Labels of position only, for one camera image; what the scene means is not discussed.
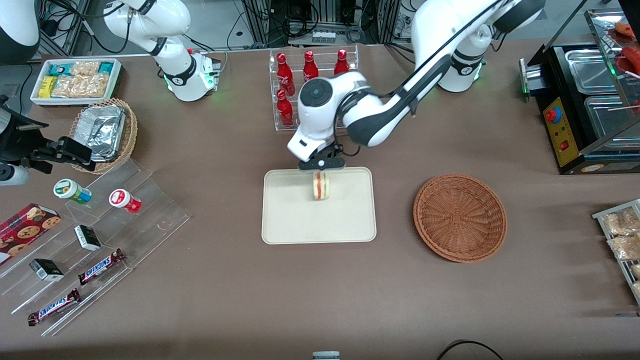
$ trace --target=red switch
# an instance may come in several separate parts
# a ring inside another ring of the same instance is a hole
[[[554,121],[556,119],[556,117],[557,117],[557,112],[555,110],[553,110],[553,109],[548,110],[545,113],[545,120],[547,120],[549,122]]]

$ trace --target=round wicker basket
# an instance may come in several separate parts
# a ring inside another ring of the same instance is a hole
[[[498,196],[480,180],[463,174],[427,181],[413,203],[413,221],[433,251],[459,263],[490,257],[507,234],[507,217]]]
[[[118,157],[116,160],[110,163],[96,163],[94,171],[85,170],[77,165],[71,165],[74,169],[82,172],[88,172],[90,174],[101,175],[107,172],[107,170],[116,167],[119,164],[124,163],[133,152],[133,148],[136,146],[136,135],[138,135],[138,121],[136,120],[136,114],[131,111],[129,105],[120,100],[120,99],[108,99],[101,100],[96,102],[95,104],[90,105],[91,107],[95,106],[107,106],[107,105],[118,105],[124,108],[127,112],[127,117],[125,119],[124,129],[122,130],[122,139],[120,141],[120,150]],[[71,125],[71,130],[69,131],[69,137],[73,138],[74,133],[76,132],[76,126],[78,124],[78,120],[80,119],[80,113],[76,116],[76,120],[73,125]]]

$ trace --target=red bottle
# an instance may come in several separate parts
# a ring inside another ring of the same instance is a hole
[[[338,50],[338,61],[333,68],[333,75],[342,74],[349,71],[349,63],[347,62],[347,51],[345,49]]]
[[[287,96],[293,96],[296,93],[296,86],[293,85],[293,71],[287,64],[287,56],[283,53],[278,53],[276,59],[278,60],[278,82],[280,83],[280,88],[287,92]]]
[[[305,75],[305,82],[318,77],[318,65],[314,60],[313,51],[305,51],[305,68],[302,69]]]
[[[293,108],[291,107],[291,102],[287,99],[287,93],[285,93],[285,91],[282,89],[278,89],[276,96],[278,97],[278,102],[276,102],[276,107],[278,108],[278,116],[280,117],[282,126],[292,127],[293,126]]]

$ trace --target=wicker basket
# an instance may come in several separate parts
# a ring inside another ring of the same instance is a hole
[[[127,117],[125,119],[124,129],[122,131],[122,139],[120,141],[120,150],[118,157],[116,160],[110,163],[96,163],[94,171],[88,171],[83,169],[77,165],[72,165],[74,169],[82,172],[89,172],[91,174],[101,175],[107,172],[107,170],[116,167],[117,165],[123,164],[131,153],[133,152],[133,148],[136,146],[136,135],[138,135],[138,121],[136,120],[136,114],[131,111],[129,105],[120,100],[120,99],[108,99],[96,102],[91,106],[107,106],[107,105],[118,105],[124,108],[127,112]],[[78,125],[78,120],[80,119],[80,114],[76,116],[76,121],[74,121],[73,125],[71,125],[71,130],[69,131],[69,137],[73,137],[76,132],[76,126]]]
[[[433,251],[459,263],[490,257],[507,234],[498,196],[480,180],[463,174],[427,181],[413,203],[413,221]]]

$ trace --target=brown tablecloth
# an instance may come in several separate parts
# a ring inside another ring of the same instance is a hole
[[[640,319],[614,317],[637,308],[590,215],[640,197],[640,177],[557,174],[540,113],[520,96],[517,61],[539,44],[507,41],[469,91],[433,91],[384,144],[348,159],[374,182],[378,235],[357,244],[260,238],[263,176],[297,163],[291,134],[274,131],[268,51],[231,54],[220,90],[194,103],[167,91],[151,57],[121,58],[118,96],[140,122],[133,157],[193,218],[53,338],[2,307],[0,358],[434,359],[466,338],[506,359],[637,359]],[[359,49],[379,92],[411,72],[382,46]],[[77,112],[31,117],[57,138]],[[481,263],[438,257],[413,227],[418,188],[448,172],[478,177],[506,208],[504,246]],[[32,172],[0,187],[0,218],[29,202],[62,207],[51,191],[62,177],[93,179],[68,165]]]

